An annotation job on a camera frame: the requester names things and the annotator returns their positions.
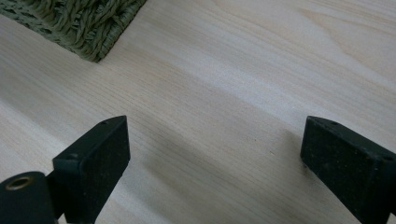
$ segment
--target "clamp jaw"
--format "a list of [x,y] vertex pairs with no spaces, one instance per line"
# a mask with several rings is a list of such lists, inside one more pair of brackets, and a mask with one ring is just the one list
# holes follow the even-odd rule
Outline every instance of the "clamp jaw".
[[125,116],[107,119],[56,156],[47,176],[28,172],[0,184],[0,223],[94,223],[131,159]]
[[393,152],[337,122],[308,117],[301,158],[361,223],[385,224],[395,214]]

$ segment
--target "green woven mat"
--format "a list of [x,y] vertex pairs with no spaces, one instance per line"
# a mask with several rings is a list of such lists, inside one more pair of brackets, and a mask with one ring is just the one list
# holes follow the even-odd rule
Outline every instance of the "green woven mat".
[[1,0],[0,13],[99,62],[146,0]]

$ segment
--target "light wood surface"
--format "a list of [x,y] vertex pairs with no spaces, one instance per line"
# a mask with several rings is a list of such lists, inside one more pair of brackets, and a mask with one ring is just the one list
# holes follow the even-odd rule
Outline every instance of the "light wood surface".
[[128,116],[97,223],[359,223],[302,165],[306,116],[396,151],[393,0],[148,0],[100,63],[5,17],[0,43],[0,179]]

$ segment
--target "wooden board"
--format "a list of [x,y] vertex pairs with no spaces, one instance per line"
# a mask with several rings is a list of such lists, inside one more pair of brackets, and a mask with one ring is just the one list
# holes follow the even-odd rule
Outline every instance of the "wooden board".
[[392,0],[148,0],[100,63],[5,17],[0,43],[0,179],[128,116],[97,223],[359,223],[302,165],[306,116],[396,152]]

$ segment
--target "woven mat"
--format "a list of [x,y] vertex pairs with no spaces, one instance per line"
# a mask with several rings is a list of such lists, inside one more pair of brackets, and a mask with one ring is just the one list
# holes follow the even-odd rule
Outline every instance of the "woven mat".
[[2,0],[0,13],[99,62],[146,0]]

